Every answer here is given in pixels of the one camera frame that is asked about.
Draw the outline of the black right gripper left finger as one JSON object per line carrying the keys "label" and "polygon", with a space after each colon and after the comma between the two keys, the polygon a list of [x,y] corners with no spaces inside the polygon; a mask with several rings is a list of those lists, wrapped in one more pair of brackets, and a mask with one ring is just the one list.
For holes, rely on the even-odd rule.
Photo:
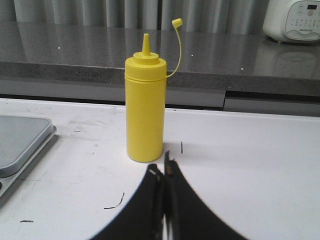
{"label": "black right gripper left finger", "polygon": [[163,238],[165,177],[156,164],[144,177],[125,207],[94,240],[161,240]]}

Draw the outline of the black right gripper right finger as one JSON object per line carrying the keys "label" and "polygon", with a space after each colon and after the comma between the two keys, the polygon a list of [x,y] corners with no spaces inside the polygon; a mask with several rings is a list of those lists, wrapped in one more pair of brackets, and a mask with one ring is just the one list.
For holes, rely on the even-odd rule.
{"label": "black right gripper right finger", "polygon": [[170,240],[244,240],[201,200],[178,163],[164,157],[164,214]]}

